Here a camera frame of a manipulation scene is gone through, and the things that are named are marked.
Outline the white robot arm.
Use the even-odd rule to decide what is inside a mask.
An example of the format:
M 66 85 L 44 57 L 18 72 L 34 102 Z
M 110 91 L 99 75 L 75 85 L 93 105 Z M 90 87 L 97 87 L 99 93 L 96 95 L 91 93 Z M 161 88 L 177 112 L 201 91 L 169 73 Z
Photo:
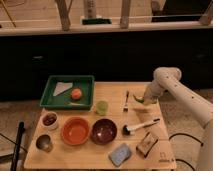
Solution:
M 182 73 L 176 67 L 154 70 L 153 81 L 144 92 L 146 105 L 156 101 L 165 90 L 182 103 L 204 129 L 196 171 L 213 171 L 213 104 L 180 82 Z

